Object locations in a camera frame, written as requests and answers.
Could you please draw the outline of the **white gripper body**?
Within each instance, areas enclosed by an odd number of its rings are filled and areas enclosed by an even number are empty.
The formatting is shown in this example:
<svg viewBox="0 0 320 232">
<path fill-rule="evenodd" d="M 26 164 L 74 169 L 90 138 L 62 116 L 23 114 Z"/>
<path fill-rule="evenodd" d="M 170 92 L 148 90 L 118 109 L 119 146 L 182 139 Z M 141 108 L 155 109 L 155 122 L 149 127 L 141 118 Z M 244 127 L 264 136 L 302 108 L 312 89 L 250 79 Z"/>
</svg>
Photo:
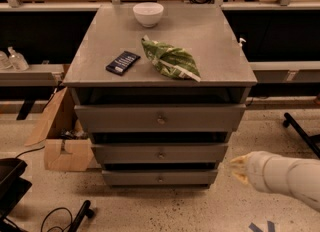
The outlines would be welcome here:
<svg viewBox="0 0 320 232">
<path fill-rule="evenodd" d="M 283 183 L 280 182 L 278 168 L 282 160 L 282 156 L 266 151 L 249 153 L 246 174 L 250 184 L 259 192 L 281 193 Z"/>
</svg>

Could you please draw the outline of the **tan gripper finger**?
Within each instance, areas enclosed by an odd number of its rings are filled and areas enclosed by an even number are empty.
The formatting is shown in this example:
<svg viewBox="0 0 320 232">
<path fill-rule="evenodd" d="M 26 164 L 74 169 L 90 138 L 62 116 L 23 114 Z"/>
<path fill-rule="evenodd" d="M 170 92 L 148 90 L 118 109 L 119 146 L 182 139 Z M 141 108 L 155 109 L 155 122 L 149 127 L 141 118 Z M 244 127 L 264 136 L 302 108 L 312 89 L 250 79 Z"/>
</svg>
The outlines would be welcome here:
<svg viewBox="0 0 320 232">
<path fill-rule="evenodd" d="M 244 185 L 249 184 L 247 175 L 248 160 L 249 155 L 242 155 L 235 157 L 230 161 L 231 173 Z"/>
</svg>

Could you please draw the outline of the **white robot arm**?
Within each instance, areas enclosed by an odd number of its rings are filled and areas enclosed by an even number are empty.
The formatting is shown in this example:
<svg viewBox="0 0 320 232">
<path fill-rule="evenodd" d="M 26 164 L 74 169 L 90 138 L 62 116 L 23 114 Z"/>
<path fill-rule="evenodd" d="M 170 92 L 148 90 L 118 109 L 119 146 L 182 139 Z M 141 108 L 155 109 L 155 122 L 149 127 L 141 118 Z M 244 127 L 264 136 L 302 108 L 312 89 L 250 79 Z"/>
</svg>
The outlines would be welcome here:
<svg viewBox="0 0 320 232">
<path fill-rule="evenodd" d="M 258 192 L 281 194 L 320 211 L 320 161 L 253 151 L 230 161 L 233 175 Z"/>
</svg>

